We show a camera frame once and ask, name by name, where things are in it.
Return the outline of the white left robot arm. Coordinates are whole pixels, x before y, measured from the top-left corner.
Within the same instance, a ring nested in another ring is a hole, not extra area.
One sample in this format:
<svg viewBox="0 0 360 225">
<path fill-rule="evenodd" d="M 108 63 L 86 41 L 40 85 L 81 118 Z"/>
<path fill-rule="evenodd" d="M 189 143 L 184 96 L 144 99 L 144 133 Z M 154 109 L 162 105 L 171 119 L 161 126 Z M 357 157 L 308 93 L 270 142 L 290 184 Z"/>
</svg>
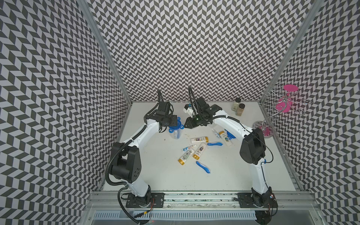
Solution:
<svg viewBox="0 0 360 225">
<path fill-rule="evenodd" d="M 157 90 L 157 103 L 143 117 L 143 126 L 125 142 L 115 142 L 111 147 L 110 161 L 105 179 L 111 186 L 123 185 L 140 207 L 151 203 L 151 188 L 140 178 L 142 169 L 140 150 L 163 128 L 177 124 L 177 115 L 169 101 L 165 101 L 161 90 Z"/>
</svg>

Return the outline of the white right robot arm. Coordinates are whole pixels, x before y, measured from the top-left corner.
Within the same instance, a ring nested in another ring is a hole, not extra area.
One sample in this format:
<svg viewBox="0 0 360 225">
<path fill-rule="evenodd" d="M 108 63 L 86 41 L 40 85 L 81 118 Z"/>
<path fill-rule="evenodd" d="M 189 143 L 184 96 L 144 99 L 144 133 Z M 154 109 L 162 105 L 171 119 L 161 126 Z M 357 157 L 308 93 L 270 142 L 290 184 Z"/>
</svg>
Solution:
<svg viewBox="0 0 360 225">
<path fill-rule="evenodd" d="M 206 103 L 203 97 L 195 98 L 191 87 L 188 87 L 189 101 L 193 112 L 186 119 L 185 128 L 193 129 L 198 126 L 215 124 L 229 131 L 241 141 L 240 157 L 249 164 L 250 177 L 252 178 L 251 197 L 252 204 L 257 208 L 278 208 L 276 197 L 265 179 L 263 166 L 274 160 L 265 159 L 265 144 L 261 129 L 252 129 L 243 125 L 238 119 L 231 117 L 220 106 Z"/>
</svg>

